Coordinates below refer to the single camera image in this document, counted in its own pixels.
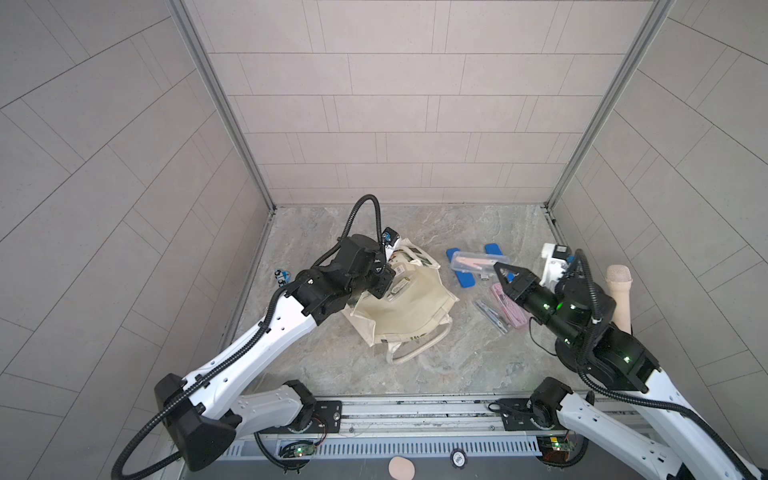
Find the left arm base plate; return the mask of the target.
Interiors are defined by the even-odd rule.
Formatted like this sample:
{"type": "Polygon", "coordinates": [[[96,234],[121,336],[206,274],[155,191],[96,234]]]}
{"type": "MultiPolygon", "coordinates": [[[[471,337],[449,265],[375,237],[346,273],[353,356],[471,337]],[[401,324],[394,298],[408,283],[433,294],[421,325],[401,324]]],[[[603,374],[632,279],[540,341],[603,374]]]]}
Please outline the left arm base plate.
{"type": "Polygon", "coordinates": [[[339,433],[342,419],[343,403],[338,400],[318,400],[311,415],[305,418],[302,427],[297,424],[271,427],[261,431],[261,434],[323,434],[339,433]]]}

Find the blue plastic case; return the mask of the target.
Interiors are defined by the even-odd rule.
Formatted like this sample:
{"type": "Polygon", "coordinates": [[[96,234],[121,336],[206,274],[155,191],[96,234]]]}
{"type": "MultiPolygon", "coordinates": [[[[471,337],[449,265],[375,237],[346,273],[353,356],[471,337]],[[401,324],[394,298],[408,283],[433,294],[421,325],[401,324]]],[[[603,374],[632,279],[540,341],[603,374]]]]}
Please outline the blue plastic case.
{"type": "MultiPolygon", "coordinates": [[[[485,253],[489,255],[497,255],[502,256],[503,252],[498,244],[496,243],[489,243],[485,245],[485,253]]],[[[514,275],[512,273],[507,274],[507,279],[509,281],[512,281],[514,279],[514,275]]]]}
{"type": "MultiPolygon", "coordinates": [[[[457,252],[459,252],[459,249],[457,248],[447,249],[446,256],[448,257],[448,260],[451,261],[454,254],[457,252]]],[[[454,270],[453,273],[455,274],[459,285],[464,289],[471,288],[476,284],[475,277],[472,273],[461,272],[457,270],[454,270]]]]}

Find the clear slim pen case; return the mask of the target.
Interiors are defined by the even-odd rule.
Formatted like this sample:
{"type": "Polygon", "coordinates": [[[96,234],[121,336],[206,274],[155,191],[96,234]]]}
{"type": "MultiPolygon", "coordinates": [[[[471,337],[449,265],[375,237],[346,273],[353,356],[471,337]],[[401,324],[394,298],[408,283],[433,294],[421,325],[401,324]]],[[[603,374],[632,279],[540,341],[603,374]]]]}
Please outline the clear slim pen case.
{"type": "Polygon", "coordinates": [[[498,312],[488,306],[482,300],[475,300],[474,305],[489,319],[489,321],[504,335],[509,332],[506,323],[501,319],[498,312]]]}

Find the aluminium rail frame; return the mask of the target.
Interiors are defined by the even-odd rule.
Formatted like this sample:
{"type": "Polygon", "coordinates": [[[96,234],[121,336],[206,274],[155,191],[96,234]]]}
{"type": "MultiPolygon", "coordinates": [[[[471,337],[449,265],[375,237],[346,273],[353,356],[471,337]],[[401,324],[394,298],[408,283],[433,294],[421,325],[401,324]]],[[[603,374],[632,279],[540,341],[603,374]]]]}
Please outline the aluminium rail frame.
{"type": "Polygon", "coordinates": [[[343,403],[340,432],[265,434],[272,443],[263,451],[266,458],[289,465],[312,458],[450,458],[456,448],[466,453],[467,462],[473,457],[540,457],[537,437],[565,436],[576,444],[575,456],[566,463],[572,465],[587,447],[596,445],[560,425],[551,430],[518,426],[496,410],[496,402],[504,398],[488,395],[314,399],[315,404],[318,400],[343,403]],[[316,453],[301,459],[279,456],[282,446],[300,440],[316,442],[316,453]]]}

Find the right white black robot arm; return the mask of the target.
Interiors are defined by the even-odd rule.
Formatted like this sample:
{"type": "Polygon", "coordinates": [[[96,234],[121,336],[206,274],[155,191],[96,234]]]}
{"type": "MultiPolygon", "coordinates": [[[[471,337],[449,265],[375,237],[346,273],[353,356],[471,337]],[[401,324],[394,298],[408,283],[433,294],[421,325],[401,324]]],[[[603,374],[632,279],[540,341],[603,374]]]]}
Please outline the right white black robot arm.
{"type": "Polygon", "coordinates": [[[646,479],[764,479],[674,385],[658,359],[631,332],[631,275],[601,287],[580,249],[551,244],[557,274],[539,277],[502,262],[493,265],[502,292],[556,338],[555,355],[588,389],[637,411],[658,434],[638,433],[603,414],[567,384],[545,378],[528,400],[541,429],[557,425],[611,453],[646,479]]]}

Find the right green circuit board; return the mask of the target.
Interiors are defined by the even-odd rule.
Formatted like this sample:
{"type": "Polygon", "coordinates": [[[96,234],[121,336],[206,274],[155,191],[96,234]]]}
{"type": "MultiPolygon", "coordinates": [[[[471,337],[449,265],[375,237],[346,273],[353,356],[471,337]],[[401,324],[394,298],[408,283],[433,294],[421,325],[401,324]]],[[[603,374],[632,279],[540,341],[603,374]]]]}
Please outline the right green circuit board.
{"type": "Polygon", "coordinates": [[[540,436],[536,440],[541,452],[539,460],[542,462],[567,463],[575,456],[576,444],[565,436],[540,436]]]}

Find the left green circuit board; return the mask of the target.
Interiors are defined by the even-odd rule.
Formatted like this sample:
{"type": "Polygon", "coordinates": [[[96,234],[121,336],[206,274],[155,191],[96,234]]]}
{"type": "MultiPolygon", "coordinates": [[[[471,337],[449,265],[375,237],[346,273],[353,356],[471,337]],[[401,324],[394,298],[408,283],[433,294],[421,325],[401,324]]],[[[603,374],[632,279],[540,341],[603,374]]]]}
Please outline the left green circuit board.
{"type": "Polygon", "coordinates": [[[279,456],[283,459],[308,458],[316,453],[317,447],[316,442],[300,440],[282,446],[279,450],[279,456]]]}

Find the small blue white toy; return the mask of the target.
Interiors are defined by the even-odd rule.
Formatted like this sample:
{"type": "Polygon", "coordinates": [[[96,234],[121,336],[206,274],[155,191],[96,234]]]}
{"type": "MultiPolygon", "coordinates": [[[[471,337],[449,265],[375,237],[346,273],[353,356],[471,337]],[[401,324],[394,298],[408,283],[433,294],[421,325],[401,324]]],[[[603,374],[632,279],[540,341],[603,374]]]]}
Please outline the small blue white toy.
{"type": "Polygon", "coordinates": [[[285,286],[291,281],[291,273],[286,270],[276,269],[274,277],[279,287],[285,286]]]}

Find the clear case with pink compass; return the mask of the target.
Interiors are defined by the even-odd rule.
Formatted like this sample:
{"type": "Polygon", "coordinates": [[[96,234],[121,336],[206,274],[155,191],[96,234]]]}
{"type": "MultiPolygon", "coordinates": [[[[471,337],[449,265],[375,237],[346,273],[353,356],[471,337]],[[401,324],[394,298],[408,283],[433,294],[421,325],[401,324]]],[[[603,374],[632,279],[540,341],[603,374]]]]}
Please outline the clear case with pink compass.
{"type": "Polygon", "coordinates": [[[508,264],[505,255],[456,251],[452,254],[450,267],[456,272],[490,276],[495,274],[495,264],[508,264]]]}

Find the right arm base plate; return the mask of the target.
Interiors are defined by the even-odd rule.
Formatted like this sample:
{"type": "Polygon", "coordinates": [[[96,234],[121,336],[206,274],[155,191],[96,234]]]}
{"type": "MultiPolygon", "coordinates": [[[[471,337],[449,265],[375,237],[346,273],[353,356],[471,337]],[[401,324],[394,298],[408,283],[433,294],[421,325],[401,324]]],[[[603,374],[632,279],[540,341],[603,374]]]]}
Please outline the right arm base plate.
{"type": "Polygon", "coordinates": [[[556,416],[548,406],[530,399],[504,398],[496,402],[496,410],[518,426],[532,426],[539,430],[551,430],[556,416]]]}

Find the round black white button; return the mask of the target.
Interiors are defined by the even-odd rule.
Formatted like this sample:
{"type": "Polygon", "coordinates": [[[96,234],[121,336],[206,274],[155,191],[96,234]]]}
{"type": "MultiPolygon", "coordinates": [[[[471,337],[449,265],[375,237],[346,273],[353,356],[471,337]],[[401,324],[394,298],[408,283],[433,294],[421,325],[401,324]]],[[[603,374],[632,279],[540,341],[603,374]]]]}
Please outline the round black white button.
{"type": "Polygon", "coordinates": [[[450,454],[450,461],[454,468],[464,469],[467,465],[467,455],[462,449],[456,448],[450,454]]]}

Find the pink plastic case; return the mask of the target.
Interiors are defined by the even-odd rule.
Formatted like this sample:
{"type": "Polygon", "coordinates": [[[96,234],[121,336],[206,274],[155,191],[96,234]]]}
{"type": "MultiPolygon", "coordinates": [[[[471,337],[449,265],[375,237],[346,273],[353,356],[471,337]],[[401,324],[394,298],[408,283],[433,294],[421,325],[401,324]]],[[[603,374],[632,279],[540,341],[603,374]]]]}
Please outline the pink plastic case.
{"type": "Polygon", "coordinates": [[[528,326],[529,313],[504,294],[500,283],[493,284],[490,292],[499,303],[501,316],[508,326],[514,329],[523,329],[528,326]]]}

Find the cream canvas tote bag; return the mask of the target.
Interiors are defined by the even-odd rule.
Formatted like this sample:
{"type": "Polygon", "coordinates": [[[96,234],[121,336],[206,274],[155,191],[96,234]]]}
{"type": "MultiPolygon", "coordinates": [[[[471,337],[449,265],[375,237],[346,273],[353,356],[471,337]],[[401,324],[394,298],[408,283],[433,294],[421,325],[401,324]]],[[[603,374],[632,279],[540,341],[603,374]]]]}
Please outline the cream canvas tote bag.
{"type": "Polygon", "coordinates": [[[392,302],[386,296],[393,283],[381,299],[364,292],[348,301],[342,314],[368,346],[386,346],[386,361],[399,365],[448,335],[450,311],[459,298],[443,285],[439,263],[407,238],[398,241],[389,266],[393,283],[409,277],[410,287],[392,302]]]}

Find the green circuit board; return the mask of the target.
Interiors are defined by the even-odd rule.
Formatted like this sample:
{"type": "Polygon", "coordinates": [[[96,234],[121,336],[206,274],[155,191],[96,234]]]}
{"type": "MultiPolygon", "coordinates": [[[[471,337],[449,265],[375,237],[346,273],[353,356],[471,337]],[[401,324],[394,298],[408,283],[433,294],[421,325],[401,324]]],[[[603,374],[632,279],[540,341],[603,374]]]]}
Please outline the green circuit board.
{"type": "Polygon", "coordinates": [[[536,440],[541,452],[539,460],[542,462],[567,463],[575,456],[576,444],[565,436],[540,436],[536,440]]]}
{"type": "Polygon", "coordinates": [[[317,447],[316,442],[300,440],[282,446],[279,450],[279,456],[283,459],[308,458],[316,453],[317,447]]]}

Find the beige microphone on stand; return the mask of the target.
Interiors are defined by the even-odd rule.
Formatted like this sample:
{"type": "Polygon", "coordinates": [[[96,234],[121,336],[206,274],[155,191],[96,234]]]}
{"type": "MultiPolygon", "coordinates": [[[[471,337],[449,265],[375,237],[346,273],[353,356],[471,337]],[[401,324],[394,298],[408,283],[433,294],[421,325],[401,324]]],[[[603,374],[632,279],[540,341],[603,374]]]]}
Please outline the beige microphone on stand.
{"type": "Polygon", "coordinates": [[[630,291],[633,279],[631,272],[625,265],[610,265],[606,270],[605,280],[609,295],[616,303],[612,321],[619,330],[632,334],[630,291]]]}

